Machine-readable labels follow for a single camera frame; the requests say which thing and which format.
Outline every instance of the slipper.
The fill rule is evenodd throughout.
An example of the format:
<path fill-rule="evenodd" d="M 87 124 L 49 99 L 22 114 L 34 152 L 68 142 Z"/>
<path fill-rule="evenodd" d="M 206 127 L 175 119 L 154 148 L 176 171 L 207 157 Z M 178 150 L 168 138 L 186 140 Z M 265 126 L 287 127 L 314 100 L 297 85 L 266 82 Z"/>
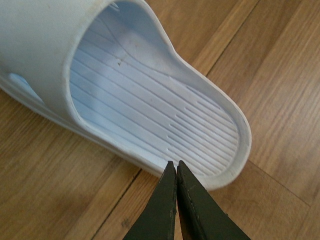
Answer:
<path fill-rule="evenodd" d="M 239 175 L 251 148 L 248 121 L 222 90 L 176 53 L 143 0 L 104 1 L 90 14 L 75 10 L 73 18 L 66 11 L 59 12 L 61 19 L 49 19 L 55 11 L 50 9 L 39 22 L 37 17 L 31 23 L 17 20 L 17 26 L 37 23 L 35 32 L 41 32 L 54 19 L 57 29 L 45 30 L 48 42 L 32 42 L 20 32 L 26 44 L 18 47 L 13 33 L 0 32 L 6 34 L 0 39 L 6 46 L 0 47 L 5 92 L 153 175 L 160 176 L 168 161 L 177 166 L 179 160 L 208 190 Z"/>

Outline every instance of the metal tool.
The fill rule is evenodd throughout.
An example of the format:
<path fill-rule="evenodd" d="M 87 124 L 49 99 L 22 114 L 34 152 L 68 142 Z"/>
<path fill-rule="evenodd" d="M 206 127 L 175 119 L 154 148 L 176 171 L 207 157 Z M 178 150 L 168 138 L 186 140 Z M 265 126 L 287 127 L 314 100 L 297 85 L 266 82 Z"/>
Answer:
<path fill-rule="evenodd" d="M 144 211 L 124 240 L 173 240 L 176 199 L 184 240 L 250 240 L 181 160 L 169 161 Z"/>

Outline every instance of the dark spot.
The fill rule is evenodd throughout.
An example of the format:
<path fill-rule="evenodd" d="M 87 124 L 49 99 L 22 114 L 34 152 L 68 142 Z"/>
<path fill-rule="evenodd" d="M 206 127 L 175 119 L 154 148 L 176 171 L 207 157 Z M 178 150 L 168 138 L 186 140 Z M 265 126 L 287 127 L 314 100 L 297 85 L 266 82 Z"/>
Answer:
<path fill-rule="evenodd" d="M 122 222 L 121 222 L 121 226 L 125 229 L 130 229 L 131 225 L 130 225 L 130 220 L 128 218 L 125 218 Z"/>

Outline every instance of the white slipper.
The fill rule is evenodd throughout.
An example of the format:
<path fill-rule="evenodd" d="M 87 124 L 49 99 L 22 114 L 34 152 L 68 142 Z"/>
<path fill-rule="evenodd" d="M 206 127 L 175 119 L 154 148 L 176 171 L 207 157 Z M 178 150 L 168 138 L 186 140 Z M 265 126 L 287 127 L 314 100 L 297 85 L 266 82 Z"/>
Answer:
<path fill-rule="evenodd" d="M 175 52 L 143 0 L 8 2 L 0 87 L 13 98 L 156 176 L 183 160 L 213 190 L 241 172 L 248 121 Z"/>

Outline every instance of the ridged insole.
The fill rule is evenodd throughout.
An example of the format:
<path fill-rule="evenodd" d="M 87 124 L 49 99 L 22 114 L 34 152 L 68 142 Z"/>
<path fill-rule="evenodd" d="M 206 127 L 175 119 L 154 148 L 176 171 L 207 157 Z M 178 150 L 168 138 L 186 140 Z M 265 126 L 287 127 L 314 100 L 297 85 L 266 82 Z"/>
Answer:
<path fill-rule="evenodd" d="M 101 14 L 72 62 L 75 108 L 93 127 L 151 161 L 178 165 L 184 160 L 197 175 L 218 175 L 237 152 L 236 125 L 219 104 L 164 69 L 150 68 L 130 55 Z"/>

